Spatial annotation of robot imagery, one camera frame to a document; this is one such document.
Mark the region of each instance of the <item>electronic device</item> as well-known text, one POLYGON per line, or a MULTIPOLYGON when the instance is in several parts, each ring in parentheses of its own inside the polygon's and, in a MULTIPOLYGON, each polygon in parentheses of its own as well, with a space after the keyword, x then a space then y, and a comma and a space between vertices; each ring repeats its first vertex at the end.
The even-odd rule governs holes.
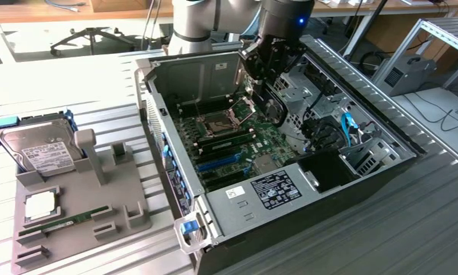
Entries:
MULTIPOLYGON (((379 71, 389 61, 390 58, 382 61, 374 76, 379 75, 379 71)), ((434 60, 425 59, 418 54, 403 55, 394 63, 387 77, 375 85, 387 96, 399 96, 415 92, 434 70, 434 60)))
POLYGON ((73 161, 83 157, 74 145, 74 131, 69 110, 21 119, 0 117, 0 146, 17 162, 20 172, 36 170, 51 176, 71 171, 73 161))
POLYGON ((365 200, 421 155, 311 50, 273 82, 254 80, 238 58, 222 51, 137 62, 197 274, 365 200))

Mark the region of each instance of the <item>hard drive label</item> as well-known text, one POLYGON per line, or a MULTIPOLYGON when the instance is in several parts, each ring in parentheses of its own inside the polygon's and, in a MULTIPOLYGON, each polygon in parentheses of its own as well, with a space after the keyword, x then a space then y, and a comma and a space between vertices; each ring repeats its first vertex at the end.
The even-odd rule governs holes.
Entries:
POLYGON ((301 193, 285 170, 251 181, 251 186, 267 210, 301 197, 301 193))
POLYGON ((63 142, 25 148, 22 153, 40 173, 73 165, 63 142))

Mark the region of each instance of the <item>blue pcie slot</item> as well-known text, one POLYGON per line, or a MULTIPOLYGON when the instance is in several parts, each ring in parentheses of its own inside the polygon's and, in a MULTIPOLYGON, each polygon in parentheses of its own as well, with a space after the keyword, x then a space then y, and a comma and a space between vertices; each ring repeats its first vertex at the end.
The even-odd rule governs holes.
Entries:
POLYGON ((207 171, 210 169, 218 168, 218 167, 221 167, 223 165, 237 163, 239 158, 241 158, 241 153, 235 154, 234 156, 229 156, 229 157, 226 157, 223 159, 219 159, 219 160, 217 160, 214 162, 199 164, 197 166, 198 172, 203 172, 203 171, 207 171))

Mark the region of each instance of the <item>gray component tray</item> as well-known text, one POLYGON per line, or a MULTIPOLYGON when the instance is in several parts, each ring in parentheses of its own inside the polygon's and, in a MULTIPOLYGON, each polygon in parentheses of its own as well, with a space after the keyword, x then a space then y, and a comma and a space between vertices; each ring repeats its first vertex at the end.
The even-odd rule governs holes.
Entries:
POLYGON ((111 150, 97 153, 106 184, 99 185, 95 173, 91 169, 83 172, 70 171, 51 176, 45 182, 28 185, 26 188, 17 181, 17 193, 14 200, 14 225, 13 225, 13 249, 12 249, 12 272, 21 274, 51 262, 63 259, 85 250, 103 245, 133 233, 150 228, 151 223, 147 214, 147 203, 143 197, 142 185, 137 166, 131 158, 131 150, 126 150, 129 161, 114 164, 111 150), (18 232, 33 229, 37 226, 24 227, 25 196, 38 190, 58 187, 59 195, 55 196, 57 206, 61 207, 62 217, 53 222, 99 207, 109 207, 85 222, 75 223, 51 232, 30 237, 18 237, 18 232), (129 217, 123 212, 126 208, 130 212, 129 217), (131 213, 137 213, 135 223, 129 222, 131 213), (94 229, 114 224, 107 233, 99 234, 94 229), (33 247, 42 246, 47 251, 46 257, 34 257, 34 260, 22 261, 18 256, 33 247))

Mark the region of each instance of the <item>green circuit board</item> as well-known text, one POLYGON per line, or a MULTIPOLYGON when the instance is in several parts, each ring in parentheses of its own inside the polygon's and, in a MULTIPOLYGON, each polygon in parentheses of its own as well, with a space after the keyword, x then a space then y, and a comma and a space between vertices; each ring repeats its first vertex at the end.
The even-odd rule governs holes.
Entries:
MULTIPOLYGON (((238 121, 242 121, 251 113, 243 101, 239 101, 231 107, 231 110, 238 121)), ((266 119, 257 106, 254 106, 254 110, 255 112, 237 128, 231 128, 227 122, 229 119, 225 119, 227 117, 227 110, 221 110, 201 116, 178 117, 173 119, 181 141, 185 144, 185 149, 190 156, 191 164, 195 167, 198 178, 210 191, 234 183, 223 178, 226 175, 241 174, 241 171, 243 171, 243 178, 251 178, 261 175, 267 169, 282 167, 285 161, 295 156, 295 152, 285 141, 285 137, 266 119), (206 140, 210 142, 213 137, 207 135, 213 134, 213 132, 207 132, 206 126, 210 119, 217 121, 211 124, 215 130, 218 130, 215 133, 217 136, 230 135, 230 133, 237 131, 253 129, 255 137, 251 138, 249 142, 245 141, 243 144, 225 150, 238 154, 237 162, 199 172, 197 170, 197 166, 199 165, 197 161, 199 159, 199 150, 194 146, 194 143, 195 140, 206 140), (221 179, 217 186, 211 186, 210 184, 214 182, 214 179, 221 179)))

